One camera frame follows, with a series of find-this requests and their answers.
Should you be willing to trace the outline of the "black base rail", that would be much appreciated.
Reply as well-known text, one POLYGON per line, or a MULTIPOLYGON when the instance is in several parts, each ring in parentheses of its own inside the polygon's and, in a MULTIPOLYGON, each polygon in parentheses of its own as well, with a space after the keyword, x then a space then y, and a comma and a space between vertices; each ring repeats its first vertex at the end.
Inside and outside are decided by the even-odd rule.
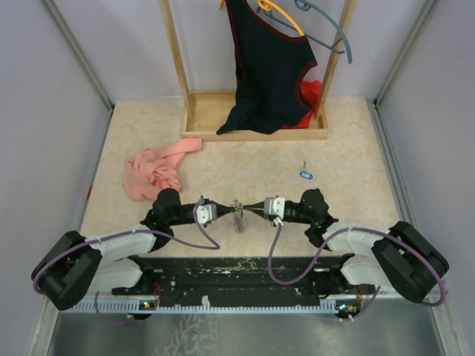
POLYGON ((150 295, 162 307, 201 306, 207 297, 212 307, 313 307, 332 294, 349 294, 349 285, 340 271, 340 257, 322 257, 302 280, 291 280, 309 265, 308 257, 275 257, 272 267, 265 257, 158 257, 139 258, 145 273, 131 288, 113 289, 114 296, 150 295))

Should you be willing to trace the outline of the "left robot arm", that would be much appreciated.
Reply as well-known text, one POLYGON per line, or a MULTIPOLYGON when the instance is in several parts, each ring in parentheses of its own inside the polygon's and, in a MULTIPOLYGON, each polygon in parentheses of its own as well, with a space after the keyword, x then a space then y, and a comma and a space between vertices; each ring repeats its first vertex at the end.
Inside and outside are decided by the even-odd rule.
POLYGON ((138 255, 157 251, 171 240, 199 248, 196 243, 175 237, 173 227, 194 224, 202 231, 234 211, 205 196, 196 203, 183 204, 177 190, 164 189, 145 219, 127 231, 102 237, 66 232, 34 268, 33 290, 60 311, 72 308, 90 293, 131 288, 146 294, 153 289, 154 275, 140 267, 138 255))

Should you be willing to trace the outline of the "dark navy tank top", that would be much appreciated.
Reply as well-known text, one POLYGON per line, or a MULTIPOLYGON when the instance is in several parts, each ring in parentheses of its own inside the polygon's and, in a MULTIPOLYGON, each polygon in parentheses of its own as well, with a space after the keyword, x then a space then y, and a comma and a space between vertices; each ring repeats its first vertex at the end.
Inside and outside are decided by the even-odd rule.
POLYGON ((291 37, 265 22, 247 1, 227 1, 235 47, 235 106, 218 135, 232 131, 273 134, 297 125, 312 109, 301 94, 317 66, 306 36, 291 37))

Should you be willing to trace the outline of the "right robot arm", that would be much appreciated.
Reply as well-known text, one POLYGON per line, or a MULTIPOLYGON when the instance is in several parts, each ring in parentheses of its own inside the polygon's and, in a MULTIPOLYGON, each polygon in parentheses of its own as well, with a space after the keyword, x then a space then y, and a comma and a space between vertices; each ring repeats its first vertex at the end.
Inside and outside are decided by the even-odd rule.
POLYGON ((304 233, 317 249, 316 258, 323 251, 347 256, 331 276, 332 287, 342 294, 359 285, 373 285, 392 288, 412 303, 427 305, 426 297, 438 288, 440 297, 430 306, 445 302, 442 278, 449 270, 448 261, 408 222, 399 221, 386 229, 347 224, 329 213, 318 188, 305 190, 299 202, 267 197, 243 208, 277 228, 284 223, 307 224, 304 233))

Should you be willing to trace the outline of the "red cloth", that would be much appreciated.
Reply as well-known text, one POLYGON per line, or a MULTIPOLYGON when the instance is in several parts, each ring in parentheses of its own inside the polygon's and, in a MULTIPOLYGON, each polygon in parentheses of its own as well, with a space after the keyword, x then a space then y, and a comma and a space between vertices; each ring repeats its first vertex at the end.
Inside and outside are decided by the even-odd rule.
POLYGON ((318 80, 315 80, 313 82, 303 81, 301 83, 301 94, 303 95, 303 98, 312 105, 312 110, 309 111, 297 125, 284 125, 282 129, 307 129, 309 127, 312 115, 315 113, 316 110, 316 105, 318 103, 321 89, 322 83, 318 80))

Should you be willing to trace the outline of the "large keyring with small rings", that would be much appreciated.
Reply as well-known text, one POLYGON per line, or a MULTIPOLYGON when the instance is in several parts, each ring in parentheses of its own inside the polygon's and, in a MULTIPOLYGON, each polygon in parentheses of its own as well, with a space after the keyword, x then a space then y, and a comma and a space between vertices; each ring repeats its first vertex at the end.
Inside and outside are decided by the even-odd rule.
POLYGON ((239 234, 243 233, 245 230, 243 222, 243 204, 237 199, 234 199, 232 202, 232 207, 234 208, 233 220, 235 231, 239 234))

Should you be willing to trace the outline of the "blue tagged key bunch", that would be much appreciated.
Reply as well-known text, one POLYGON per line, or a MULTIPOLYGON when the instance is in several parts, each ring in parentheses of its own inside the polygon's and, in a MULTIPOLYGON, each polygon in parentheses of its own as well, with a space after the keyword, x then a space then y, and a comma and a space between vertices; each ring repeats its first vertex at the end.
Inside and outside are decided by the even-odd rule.
POLYGON ((307 170, 307 162, 304 161, 299 176, 303 179, 312 180, 313 175, 307 170))

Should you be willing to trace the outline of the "wooden clothes rack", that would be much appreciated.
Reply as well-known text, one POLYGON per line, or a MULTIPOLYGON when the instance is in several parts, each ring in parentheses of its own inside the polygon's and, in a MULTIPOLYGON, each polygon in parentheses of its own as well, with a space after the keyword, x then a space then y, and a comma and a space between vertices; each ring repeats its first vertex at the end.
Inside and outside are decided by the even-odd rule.
POLYGON ((326 20, 335 28, 334 42, 324 78, 305 82, 317 65, 308 36, 295 20, 273 1, 259 1, 253 10, 247 1, 222 1, 226 8, 235 54, 235 90, 190 90, 169 1, 160 1, 185 116, 183 138, 203 141, 262 141, 326 139, 329 135, 324 103, 338 59, 353 62, 346 32, 356 3, 346 1, 341 18, 326 20), (277 10, 283 24, 298 32, 291 37, 264 21, 277 10))

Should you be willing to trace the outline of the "pink cloth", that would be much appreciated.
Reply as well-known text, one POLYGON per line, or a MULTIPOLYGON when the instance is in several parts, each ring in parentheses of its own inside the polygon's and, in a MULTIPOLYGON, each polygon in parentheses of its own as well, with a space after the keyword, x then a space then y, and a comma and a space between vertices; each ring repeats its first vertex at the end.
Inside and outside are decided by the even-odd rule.
POLYGON ((187 154, 203 147, 199 138, 185 138, 173 144, 148 148, 125 161, 122 184, 131 200, 155 200, 164 189, 181 189, 178 169, 187 154))

